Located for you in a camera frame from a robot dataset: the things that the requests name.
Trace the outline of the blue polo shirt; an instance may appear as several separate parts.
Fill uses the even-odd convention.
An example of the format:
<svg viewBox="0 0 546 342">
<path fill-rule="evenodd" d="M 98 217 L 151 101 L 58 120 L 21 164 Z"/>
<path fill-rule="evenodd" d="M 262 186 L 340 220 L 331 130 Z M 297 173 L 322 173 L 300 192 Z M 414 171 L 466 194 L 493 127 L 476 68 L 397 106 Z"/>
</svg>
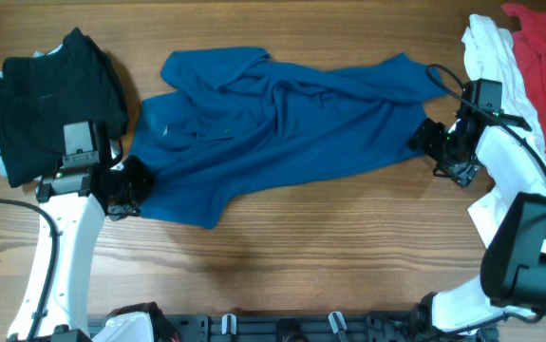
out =
<svg viewBox="0 0 546 342">
<path fill-rule="evenodd" d="M 261 47 L 184 50 L 160 76 L 171 91 L 142 102 L 131 144 L 155 177 L 141 214 L 206 229 L 236 196 L 413 158 L 424 104 L 442 96 L 404 54 L 320 70 Z"/>
</svg>

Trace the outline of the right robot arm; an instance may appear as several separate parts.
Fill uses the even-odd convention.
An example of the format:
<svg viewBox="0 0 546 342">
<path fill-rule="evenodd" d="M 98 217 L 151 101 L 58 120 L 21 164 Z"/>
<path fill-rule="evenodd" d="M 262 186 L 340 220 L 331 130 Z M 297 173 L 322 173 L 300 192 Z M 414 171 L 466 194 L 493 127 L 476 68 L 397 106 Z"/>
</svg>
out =
<svg viewBox="0 0 546 342">
<path fill-rule="evenodd" d="M 432 158 L 433 174 L 461 187 L 486 168 L 510 205 L 474 279 L 432 295 L 430 324 L 442 334 L 473 333 L 509 317 L 546 315 L 546 163 L 521 137 L 524 119 L 503 112 L 502 84 L 461 85 L 452 127 L 425 119 L 409 146 Z"/>
</svg>

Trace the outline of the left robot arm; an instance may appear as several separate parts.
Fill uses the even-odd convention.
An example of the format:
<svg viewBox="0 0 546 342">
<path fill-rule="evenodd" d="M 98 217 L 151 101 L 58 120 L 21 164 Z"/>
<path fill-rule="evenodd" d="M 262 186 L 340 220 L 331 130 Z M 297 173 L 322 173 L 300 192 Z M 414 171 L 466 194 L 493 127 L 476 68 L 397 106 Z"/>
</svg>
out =
<svg viewBox="0 0 546 342">
<path fill-rule="evenodd" d="M 10 341 L 45 341 L 63 328 L 87 331 L 94 250 L 106 219 L 140 215 L 154 177 L 137 157 L 112 154 L 103 122 L 68 123 L 63 155 L 38 186 L 40 233 Z"/>
</svg>

